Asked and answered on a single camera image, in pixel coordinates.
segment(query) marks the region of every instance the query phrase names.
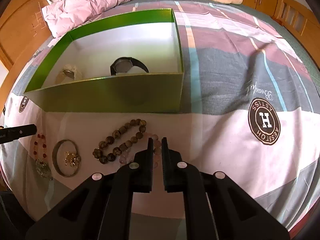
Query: ring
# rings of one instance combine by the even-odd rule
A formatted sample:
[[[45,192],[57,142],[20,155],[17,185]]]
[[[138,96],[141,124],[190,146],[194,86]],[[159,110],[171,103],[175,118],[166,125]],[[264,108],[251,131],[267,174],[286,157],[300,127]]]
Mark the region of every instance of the ring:
[[[65,143],[65,142],[71,142],[71,143],[73,144],[73,146],[75,147],[75,150],[76,150],[75,156],[77,156],[77,157],[79,158],[79,162],[74,165],[74,166],[76,167],[76,170],[75,170],[71,175],[66,175],[66,174],[64,174],[64,173],[60,170],[60,168],[59,168],[59,166],[58,166],[58,162],[57,162],[57,153],[58,153],[58,150],[59,150],[60,146],[61,146],[63,143]],[[54,146],[53,152],[52,152],[52,163],[53,163],[54,169],[56,170],[56,172],[57,172],[59,175],[65,177],[65,178],[70,178],[70,177],[76,175],[76,173],[78,172],[79,166],[80,166],[80,161],[81,161],[81,158],[80,158],[79,153],[78,153],[78,147],[77,147],[77,145],[76,145],[73,141],[68,140],[68,139],[64,139],[64,140],[61,140],[61,141],[57,142],[57,144]]]

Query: pink fabric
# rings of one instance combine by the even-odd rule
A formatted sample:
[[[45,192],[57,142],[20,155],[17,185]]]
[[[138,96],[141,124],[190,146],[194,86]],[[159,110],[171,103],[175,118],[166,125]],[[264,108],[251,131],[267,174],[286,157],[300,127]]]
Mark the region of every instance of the pink fabric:
[[[130,0],[59,0],[42,8],[52,36],[57,38],[96,15]]]

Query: wooden bed frame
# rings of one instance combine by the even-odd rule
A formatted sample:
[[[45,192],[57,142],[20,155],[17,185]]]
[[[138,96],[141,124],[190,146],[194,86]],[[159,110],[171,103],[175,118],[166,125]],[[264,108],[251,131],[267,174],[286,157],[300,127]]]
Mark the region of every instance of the wooden bed frame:
[[[0,61],[9,73],[0,87],[0,107],[28,60],[49,38],[41,8],[46,0],[11,0],[0,18]],[[308,8],[295,0],[278,0],[274,20],[287,28],[320,66],[320,24]]]

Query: open box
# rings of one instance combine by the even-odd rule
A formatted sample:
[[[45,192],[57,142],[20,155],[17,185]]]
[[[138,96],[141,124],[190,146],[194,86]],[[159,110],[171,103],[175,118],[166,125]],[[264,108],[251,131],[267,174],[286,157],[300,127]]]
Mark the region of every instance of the open box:
[[[140,60],[149,73],[111,76],[119,57]],[[66,64],[75,65],[82,80],[55,85]],[[39,65],[25,95],[47,112],[177,112],[183,75],[172,9],[144,10],[68,32]]]

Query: metal bangle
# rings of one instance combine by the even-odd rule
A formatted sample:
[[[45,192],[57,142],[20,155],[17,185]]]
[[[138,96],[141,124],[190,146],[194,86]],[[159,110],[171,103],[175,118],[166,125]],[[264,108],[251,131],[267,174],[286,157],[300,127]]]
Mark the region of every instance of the metal bangle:
[[[52,163],[53,163],[54,169],[56,170],[56,172],[57,172],[59,175],[65,177],[65,178],[70,178],[70,177],[76,175],[76,173],[78,172],[78,169],[79,169],[80,164],[76,166],[76,170],[75,170],[71,175],[65,175],[65,174],[60,170],[60,168],[59,168],[59,166],[58,166],[58,162],[57,162],[57,153],[58,153],[58,150],[59,150],[60,146],[61,146],[64,142],[67,142],[67,141],[69,141],[69,142],[71,142],[71,143],[73,144],[73,146],[75,147],[75,150],[76,150],[76,155],[78,155],[78,147],[77,147],[77,145],[76,145],[73,141],[71,141],[71,140],[64,139],[64,140],[61,140],[61,141],[57,142],[57,144],[54,146],[53,151],[52,151]]]

